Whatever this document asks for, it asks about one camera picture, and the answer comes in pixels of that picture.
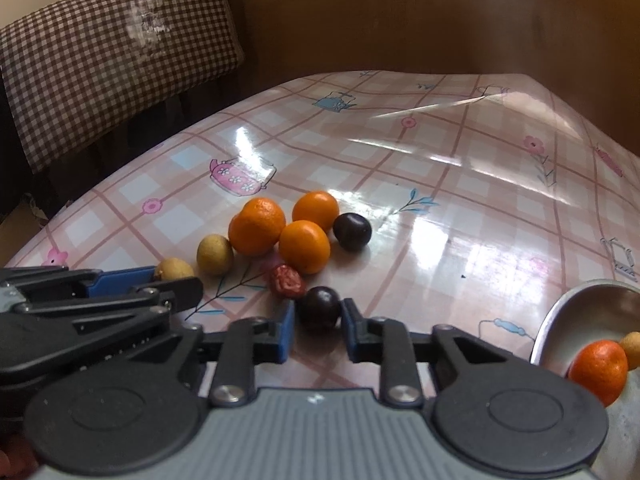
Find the tan longan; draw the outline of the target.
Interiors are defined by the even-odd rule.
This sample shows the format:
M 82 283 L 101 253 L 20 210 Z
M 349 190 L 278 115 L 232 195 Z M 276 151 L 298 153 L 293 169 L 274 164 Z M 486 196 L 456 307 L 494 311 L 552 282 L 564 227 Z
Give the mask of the tan longan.
M 163 259 L 154 270 L 155 281 L 175 281 L 182 278 L 193 278 L 195 272 L 186 261 L 180 258 Z
M 620 340 L 620 346 L 623 348 L 628 370 L 631 372 L 640 366 L 640 333 L 631 332 Z
M 234 263 L 230 242 L 222 235 L 206 235 L 198 244 L 196 262 L 201 271 L 211 276 L 227 274 Z

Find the dark purple plum front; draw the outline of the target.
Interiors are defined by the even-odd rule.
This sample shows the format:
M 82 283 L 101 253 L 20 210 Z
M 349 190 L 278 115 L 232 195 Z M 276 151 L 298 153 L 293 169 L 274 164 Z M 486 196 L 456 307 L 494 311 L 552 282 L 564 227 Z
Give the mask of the dark purple plum front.
M 309 333 L 333 330 L 342 314 L 340 295 L 331 287 L 316 286 L 295 300 L 296 318 Z

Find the dark purple plum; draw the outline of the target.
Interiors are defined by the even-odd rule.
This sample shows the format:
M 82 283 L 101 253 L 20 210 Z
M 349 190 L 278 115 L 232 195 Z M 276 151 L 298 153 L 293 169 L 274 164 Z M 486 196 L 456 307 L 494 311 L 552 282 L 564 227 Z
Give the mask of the dark purple plum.
M 372 236 L 371 223 L 356 212 L 340 214 L 333 222 L 332 231 L 337 243 L 346 252 L 360 252 L 369 244 Z
M 331 287 L 316 286 L 295 300 L 296 318 L 309 333 L 333 330 L 342 314 L 340 295 Z

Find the red dried jujube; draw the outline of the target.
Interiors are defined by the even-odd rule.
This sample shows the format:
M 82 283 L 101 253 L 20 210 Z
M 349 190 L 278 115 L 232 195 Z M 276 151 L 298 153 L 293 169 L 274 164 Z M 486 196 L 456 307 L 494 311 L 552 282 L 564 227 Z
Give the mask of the red dried jujube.
M 290 266 L 279 264 L 269 272 L 269 288 L 274 296 L 297 299 L 306 294 L 306 283 Z

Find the large wrinkled orange mandarin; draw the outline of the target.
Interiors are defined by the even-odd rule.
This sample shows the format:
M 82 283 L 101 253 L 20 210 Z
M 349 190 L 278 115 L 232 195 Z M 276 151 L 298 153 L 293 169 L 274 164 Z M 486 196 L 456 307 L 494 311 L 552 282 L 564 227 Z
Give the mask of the large wrinkled orange mandarin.
M 285 214 L 276 202 L 265 197 L 252 198 L 231 219 L 228 239 L 239 254 L 257 258 L 270 252 L 285 226 Z

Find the small orange kumquat front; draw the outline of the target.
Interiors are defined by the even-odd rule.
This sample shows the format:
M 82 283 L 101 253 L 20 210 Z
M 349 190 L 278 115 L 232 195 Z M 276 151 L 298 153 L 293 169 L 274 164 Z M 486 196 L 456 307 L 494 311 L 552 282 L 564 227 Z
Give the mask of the small orange kumquat front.
M 278 252 L 282 261 L 299 274 L 312 275 L 329 262 L 331 244 L 318 224 L 297 220 L 282 230 Z

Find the small orange kumquat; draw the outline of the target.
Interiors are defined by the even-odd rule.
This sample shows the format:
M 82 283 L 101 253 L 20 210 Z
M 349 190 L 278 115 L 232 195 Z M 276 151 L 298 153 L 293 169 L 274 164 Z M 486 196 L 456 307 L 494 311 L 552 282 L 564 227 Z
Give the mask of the small orange kumquat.
M 282 261 L 299 274 L 312 275 L 329 262 L 331 244 L 318 224 L 297 220 L 282 230 L 278 252 Z
M 304 194 L 294 205 L 292 220 L 314 222 L 324 232 L 332 229 L 335 219 L 340 215 L 337 200 L 326 191 L 314 191 Z

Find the pink plaid vinyl tablecloth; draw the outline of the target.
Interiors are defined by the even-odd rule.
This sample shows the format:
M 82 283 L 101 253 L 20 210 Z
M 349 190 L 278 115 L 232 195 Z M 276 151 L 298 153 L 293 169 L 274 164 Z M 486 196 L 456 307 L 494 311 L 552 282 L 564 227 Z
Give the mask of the pink plaid vinyl tablecloth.
M 115 270 L 193 261 L 254 197 L 331 194 L 367 218 L 316 285 L 413 330 L 527 356 L 555 300 L 639 281 L 639 161 L 521 75 L 319 74 L 185 128 L 59 212 L 14 257 Z

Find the brown checkered chair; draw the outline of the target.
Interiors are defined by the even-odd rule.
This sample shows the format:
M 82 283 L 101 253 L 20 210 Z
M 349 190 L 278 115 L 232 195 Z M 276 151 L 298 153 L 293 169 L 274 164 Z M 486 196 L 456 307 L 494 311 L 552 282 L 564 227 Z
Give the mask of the brown checkered chair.
M 243 61 L 228 0 L 60 0 L 1 31 L 1 71 L 32 172 Z

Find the orange mandarin in bowl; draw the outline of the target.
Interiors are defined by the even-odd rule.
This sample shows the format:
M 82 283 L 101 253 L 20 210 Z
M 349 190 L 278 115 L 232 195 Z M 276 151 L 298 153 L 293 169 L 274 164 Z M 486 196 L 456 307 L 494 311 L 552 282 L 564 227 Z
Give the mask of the orange mandarin in bowl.
M 566 377 L 593 393 L 604 406 L 613 404 L 627 381 L 628 360 L 623 347 L 612 340 L 587 344 L 570 363 Z

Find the metal bowl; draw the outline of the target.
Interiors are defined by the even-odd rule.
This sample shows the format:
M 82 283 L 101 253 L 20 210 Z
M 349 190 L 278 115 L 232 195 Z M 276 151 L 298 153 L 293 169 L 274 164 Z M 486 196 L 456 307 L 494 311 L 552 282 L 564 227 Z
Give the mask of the metal bowl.
M 608 280 L 585 282 L 552 307 L 538 332 L 530 359 L 567 378 L 570 363 L 587 344 L 602 339 L 619 344 L 627 334 L 638 331 L 637 287 Z M 626 386 L 610 406 L 638 411 L 639 367 L 628 370 Z

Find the tan longan in bowl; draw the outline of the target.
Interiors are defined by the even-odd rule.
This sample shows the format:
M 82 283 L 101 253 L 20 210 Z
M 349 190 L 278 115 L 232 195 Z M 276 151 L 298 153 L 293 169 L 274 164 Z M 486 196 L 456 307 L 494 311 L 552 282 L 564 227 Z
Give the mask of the tan longan in bowl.
M 628 370 L 631 372 L 640 366 L 640 333 L 631 332 L 620 340 L 620 346 L 623 348 Z

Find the wooden headboard panel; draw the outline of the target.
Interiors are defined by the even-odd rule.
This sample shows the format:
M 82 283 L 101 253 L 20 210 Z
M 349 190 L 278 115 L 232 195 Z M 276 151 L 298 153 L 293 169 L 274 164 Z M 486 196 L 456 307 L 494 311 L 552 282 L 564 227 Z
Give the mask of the wooden headboard panel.
M 639 147 L 639 0 L 229 0 L 243 96 L 346 70 L 524 74 Z

